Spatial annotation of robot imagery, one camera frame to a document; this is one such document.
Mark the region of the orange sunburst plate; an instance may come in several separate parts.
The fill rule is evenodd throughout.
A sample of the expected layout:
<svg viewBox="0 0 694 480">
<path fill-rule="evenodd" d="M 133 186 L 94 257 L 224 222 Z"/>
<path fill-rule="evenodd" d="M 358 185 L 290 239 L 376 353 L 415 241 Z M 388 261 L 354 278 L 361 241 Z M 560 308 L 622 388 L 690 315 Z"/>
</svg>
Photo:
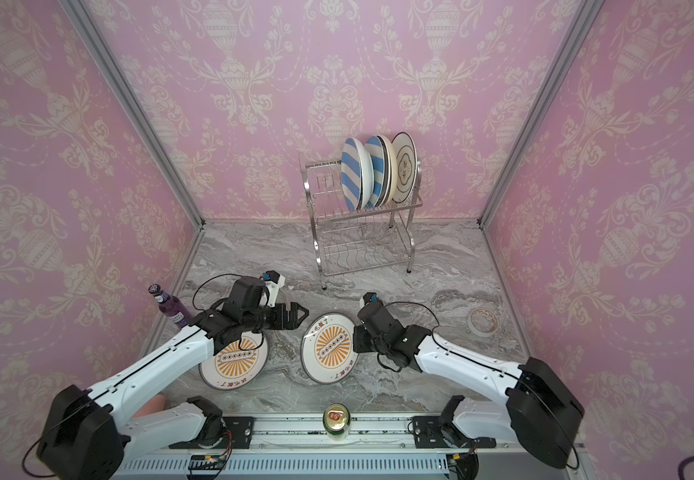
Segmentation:
<svg viewBox="0 0 694 480">
<path fill-rule="evenodd" d="M 308 327 L 301 343 L 305 373 L 318 384 L 344 380 L 354 369 L 358 354 L 353 351 L 355 323 L 348 316 L 331 312 Z"/>
<path fill-rule="evenodd" d="M 218 354 L 199 365 L 202 380 L 220 391 L 239 389 L 257 378 L 267 363 L 269 343 L 263 333 L 244 332 Z"/>
</svg>

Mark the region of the blue striped plate front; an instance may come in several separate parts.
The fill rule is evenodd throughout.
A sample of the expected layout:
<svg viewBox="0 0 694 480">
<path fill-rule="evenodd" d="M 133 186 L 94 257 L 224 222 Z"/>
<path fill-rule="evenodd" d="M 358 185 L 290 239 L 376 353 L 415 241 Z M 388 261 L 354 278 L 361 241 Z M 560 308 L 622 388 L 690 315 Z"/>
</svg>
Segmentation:
<svg viewBox="0 0 694 480">
<path fill-rule="evenodd" d="M 341 183 L 345 202 L 350 211 L 361 209 L 361 167 L 354 137 L 344 142 L 341 156 Z"/>
</svg>

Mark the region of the blue striped plate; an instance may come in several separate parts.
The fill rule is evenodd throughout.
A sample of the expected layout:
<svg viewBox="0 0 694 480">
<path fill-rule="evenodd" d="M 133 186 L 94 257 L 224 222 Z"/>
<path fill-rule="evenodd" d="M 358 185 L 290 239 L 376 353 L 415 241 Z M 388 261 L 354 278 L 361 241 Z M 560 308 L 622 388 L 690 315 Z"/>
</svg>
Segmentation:
<svg viewBox="0 0 694 480">
<path fill-rule="evenodd" d="M 386 202 L 390 187 L 390 155 L 388 140 L 383 135 L 371 136 L 365 142 L 365 149 L 370 156 L 372 165 L 372 187 L 367 207 L 380 207 Z"/>
<path fill-rule="evenodd" d="M 344 142 L 341 156 L 341 183 L 345 202 L 350 211 L 361 209 L 361 167 L 354 137 Z"/>
</svg>

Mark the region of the white plate dark rim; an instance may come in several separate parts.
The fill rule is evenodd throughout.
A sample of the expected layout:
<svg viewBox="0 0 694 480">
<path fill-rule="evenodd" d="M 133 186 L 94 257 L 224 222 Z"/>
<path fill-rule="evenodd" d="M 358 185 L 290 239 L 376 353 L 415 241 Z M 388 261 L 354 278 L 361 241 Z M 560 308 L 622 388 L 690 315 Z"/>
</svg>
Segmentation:
<svg viewBox="0 0 694 480">
<path fill-rule="evenodd" d="M 399 132 L 392 141 L 397 159 L 397 183 L 393 200 L 405 202 L 412 195 L 418 172 L 418 157 L 413 138 L 407 132 Z"/>
</svg>

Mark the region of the floral pattern plate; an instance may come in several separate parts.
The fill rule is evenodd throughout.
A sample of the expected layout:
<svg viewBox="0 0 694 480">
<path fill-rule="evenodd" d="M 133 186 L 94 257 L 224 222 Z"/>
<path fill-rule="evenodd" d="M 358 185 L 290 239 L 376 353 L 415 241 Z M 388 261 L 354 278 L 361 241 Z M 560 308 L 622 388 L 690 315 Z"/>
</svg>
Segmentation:
<svg viewBox="0 0 694 480">
<path fill-rule="evenodd" d="M 366 150 L 364 144 L 361 141 L 357 141 L 356 148 L 361 167 L 361 209 L 366 209 L 368 207 L 374 189 L 374 169 L 371 155 Z"/>
</svg>

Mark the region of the green red rimmed white plate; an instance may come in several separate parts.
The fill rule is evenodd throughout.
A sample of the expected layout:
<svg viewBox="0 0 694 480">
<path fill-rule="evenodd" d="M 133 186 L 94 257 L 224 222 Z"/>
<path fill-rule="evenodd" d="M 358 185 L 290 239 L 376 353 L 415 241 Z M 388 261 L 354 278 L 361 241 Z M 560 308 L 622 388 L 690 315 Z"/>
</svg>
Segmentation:
<svg viewBox="0 0 694 480">
<path fill-rule="evenodd" d="M 389 205 L 393 199 L 397 183 L 397 156 L 392 141 L 385 135 L 380 135 L 387 153 L 387 181 L 385 182 L 384 204 Z"/>
</svg>

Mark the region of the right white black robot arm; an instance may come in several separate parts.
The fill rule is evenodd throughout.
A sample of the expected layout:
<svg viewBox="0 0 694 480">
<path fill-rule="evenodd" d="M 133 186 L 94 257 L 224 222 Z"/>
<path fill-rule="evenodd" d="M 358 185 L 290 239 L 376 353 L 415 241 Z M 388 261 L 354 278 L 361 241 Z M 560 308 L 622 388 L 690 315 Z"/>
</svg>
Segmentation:
<svg viewBox="0 0 694 480">
<path fill-rule="evenodd" d="M 360 301 L 353 350 L 375 354 L 393 372 L 410 368 L 442 377 L 489 399 L 497 408 L 478 414 L 474 401 L 452 396 L 438 423 L 444 438 L 461 445 L 478 437 L 519 443 L 536 460 L 556 469 L 578 457 L 575 440 L 584 407 L 555 371 L 530 357 L 523 363 L 478 354 L 421 325 L 403 325 L 376 293 Z"/>
</svg>

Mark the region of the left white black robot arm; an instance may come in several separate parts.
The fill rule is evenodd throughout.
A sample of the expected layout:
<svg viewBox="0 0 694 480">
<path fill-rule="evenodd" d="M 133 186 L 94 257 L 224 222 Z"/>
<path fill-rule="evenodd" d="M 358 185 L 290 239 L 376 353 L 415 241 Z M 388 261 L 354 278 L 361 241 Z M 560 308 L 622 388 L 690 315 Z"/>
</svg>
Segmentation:
<svg viewBox="0 0 694 480">
<path fill-rule="evenodd" d="M 175 444 L 212 448 L 229 440 L 222 410 L 202 396 L 158 413 L 137 413 L 182 374 L 240 343 L 245 333 L 297 329 L 309 311 L 296 302 L 278 302 L 284 284 L 276 271 L 241 276 L 228 297 L 128 368 L 86 389 L 66 387 L 54 397 L 31 452 L 60 479 L 109 479 L 122 464 Z"/>
</svg>

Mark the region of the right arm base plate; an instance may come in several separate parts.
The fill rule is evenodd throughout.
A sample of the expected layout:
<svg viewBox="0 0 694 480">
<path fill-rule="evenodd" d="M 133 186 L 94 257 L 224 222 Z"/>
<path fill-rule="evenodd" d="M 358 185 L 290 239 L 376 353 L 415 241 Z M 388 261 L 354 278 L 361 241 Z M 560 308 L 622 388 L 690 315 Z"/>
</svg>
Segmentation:
<svg viewBox="0 0 694 480">
<path fill-rule="evenodd" d="M 410 433 L 414 436 L 417 449 L 458 448 L 470 450 L 493 449 L 497 446 L 494 438 L 469 438 L 461 433 L 452 422 L 441 422 L 437 416 L 414 416 L 411 419 Z"/>
</svg>

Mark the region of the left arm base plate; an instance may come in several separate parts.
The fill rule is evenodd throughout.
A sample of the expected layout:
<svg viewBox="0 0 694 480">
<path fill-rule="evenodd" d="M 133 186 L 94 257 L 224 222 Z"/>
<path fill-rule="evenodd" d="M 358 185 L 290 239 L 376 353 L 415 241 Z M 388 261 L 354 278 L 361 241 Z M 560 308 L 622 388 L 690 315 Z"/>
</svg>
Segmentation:
<svg viewBox="0 0 694 480">
<path fill-rule="evenodd" d="M 177 442 L 169 449 L 226 449 L 232 444 L 233 449 L 249 449 L 253 437 L 256 418 L 253 416 L 225 416 L 220 427 L 211 426 L 211 436 L 207 439 L 193 439 Z"/>
</svg>

